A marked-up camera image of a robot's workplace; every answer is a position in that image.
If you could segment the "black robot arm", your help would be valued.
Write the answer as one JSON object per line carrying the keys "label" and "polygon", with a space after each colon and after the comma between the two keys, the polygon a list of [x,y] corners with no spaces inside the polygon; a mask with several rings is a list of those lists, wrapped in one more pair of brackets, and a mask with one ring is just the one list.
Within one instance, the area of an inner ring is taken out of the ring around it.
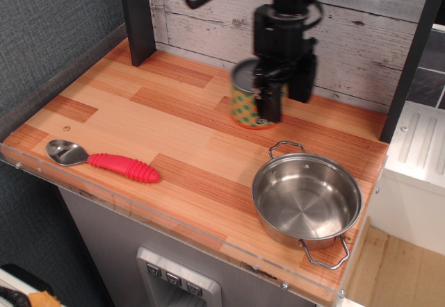
{"label": "black robot arm", "polygon": [[254,12],[254,97],[259,116],[271,123],[282,119],[282,88],[290,99],[306,103],[316,78],[315,38],[305,31],[320,19],[307,22],[309,7],[322,7],[318,0],[273,0]]}

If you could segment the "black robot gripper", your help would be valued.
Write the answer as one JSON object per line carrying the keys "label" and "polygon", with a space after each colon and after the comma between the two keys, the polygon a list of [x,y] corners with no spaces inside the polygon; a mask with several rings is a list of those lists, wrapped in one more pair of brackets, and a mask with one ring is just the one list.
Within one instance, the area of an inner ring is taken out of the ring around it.
{"label": "black robot gripper", "polygon": [[317,57],[315,38],[305,32],[317,25],[307,21],[308,13],[279,13],[272,5],[254,12],[254,98],[260,118],[282,121],[283,83],[288,83],[290,99],[307,103],[314,86]]}

